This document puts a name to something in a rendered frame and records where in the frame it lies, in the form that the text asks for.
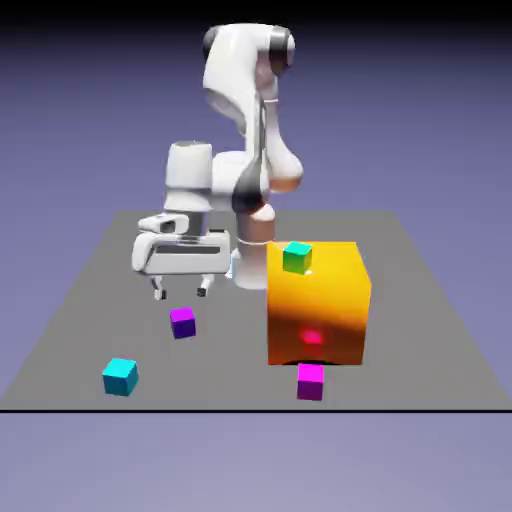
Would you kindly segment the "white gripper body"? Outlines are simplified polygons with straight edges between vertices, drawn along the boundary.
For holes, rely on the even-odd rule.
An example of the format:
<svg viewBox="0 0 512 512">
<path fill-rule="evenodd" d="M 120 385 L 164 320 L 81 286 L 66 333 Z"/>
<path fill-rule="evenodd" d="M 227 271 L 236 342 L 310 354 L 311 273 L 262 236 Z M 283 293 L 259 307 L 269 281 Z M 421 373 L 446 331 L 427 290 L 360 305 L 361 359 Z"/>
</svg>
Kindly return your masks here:
<svg viewBox="0 0 512 512">
<path fill-rule="evenodd" d="M 143 232 L 134 242 L 132 269 L 145 275 L 223 274 L 230 267 L 230 235 L 203 236 Z"/>
</svg>

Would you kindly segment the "small magenta cube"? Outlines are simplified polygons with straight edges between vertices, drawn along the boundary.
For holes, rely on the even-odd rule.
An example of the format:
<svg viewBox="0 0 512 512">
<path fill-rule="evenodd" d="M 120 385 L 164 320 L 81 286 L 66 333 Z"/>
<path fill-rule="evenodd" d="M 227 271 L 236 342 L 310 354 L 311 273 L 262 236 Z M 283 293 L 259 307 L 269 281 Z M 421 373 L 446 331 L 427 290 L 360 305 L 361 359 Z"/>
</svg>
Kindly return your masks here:
<svg viewBox="0 0 512 512">
<path fill-rule="evenodd" d="M 312 363 L 297 365 L 297 398 L 299 400 L 321 401 L 323 399 L 324 366 Z"/>
</svg>

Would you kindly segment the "small purple cube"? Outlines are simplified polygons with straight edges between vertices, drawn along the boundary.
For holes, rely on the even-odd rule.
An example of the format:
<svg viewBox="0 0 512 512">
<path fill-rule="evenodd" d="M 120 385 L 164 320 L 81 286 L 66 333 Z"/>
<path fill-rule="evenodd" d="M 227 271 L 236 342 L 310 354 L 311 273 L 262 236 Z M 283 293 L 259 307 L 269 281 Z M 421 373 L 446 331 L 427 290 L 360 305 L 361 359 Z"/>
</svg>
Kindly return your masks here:
<svg viewBox="0 0 512 512">
<path fill-rule="evenodd" d="M 195 314 L 190 307 L 171 309 L 169 316 L 175 339 L 185 339 L 196 335 Z"/>
</svg>

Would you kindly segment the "small cyan cube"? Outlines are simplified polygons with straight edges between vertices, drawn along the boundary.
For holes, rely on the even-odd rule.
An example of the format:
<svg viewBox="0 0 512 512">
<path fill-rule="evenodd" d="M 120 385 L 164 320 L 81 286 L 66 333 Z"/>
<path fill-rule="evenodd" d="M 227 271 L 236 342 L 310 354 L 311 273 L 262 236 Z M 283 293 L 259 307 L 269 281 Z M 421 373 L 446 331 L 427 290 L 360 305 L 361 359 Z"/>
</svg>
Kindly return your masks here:
<svg viewBox="0 0 512 512">
<path fill-rule="evenodd" d="M 102 372 L 104 391 L 114 396 L 129 396 L 139 380 L 137 362 L 113 358 Z"/>
</svg>

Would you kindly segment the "large orange box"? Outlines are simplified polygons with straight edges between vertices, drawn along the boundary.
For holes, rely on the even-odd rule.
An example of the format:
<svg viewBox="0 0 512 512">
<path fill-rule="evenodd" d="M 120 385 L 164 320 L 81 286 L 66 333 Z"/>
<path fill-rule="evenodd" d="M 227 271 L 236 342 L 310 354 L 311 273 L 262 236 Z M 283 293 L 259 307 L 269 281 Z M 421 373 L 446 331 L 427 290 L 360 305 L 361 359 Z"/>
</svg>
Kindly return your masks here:
<svg viewBox="0 0 512 512">
<path fill-rule="evenodd" d="M 267 246 L 267 346 L 270 365 L 360 365 L 372 282 L 354 241 L 307 241 L 305 274 L 284 271 L 288 241 Z"/>
</svg>

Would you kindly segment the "small green cube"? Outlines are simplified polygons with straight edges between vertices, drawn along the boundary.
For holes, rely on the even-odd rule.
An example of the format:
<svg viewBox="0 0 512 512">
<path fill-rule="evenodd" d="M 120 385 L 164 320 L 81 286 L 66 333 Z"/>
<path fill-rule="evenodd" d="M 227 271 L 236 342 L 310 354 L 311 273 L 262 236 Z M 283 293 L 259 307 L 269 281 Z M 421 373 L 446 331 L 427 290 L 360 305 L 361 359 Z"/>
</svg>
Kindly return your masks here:
<svg viewBox="0 0 512 512">
<path fill-rule="evenodd" d="M 282 256 L 282 268 L 284 271 L 305 274 L 312 262 L 311 244 L 291 241 L 284 249 Z"/>
</svg>

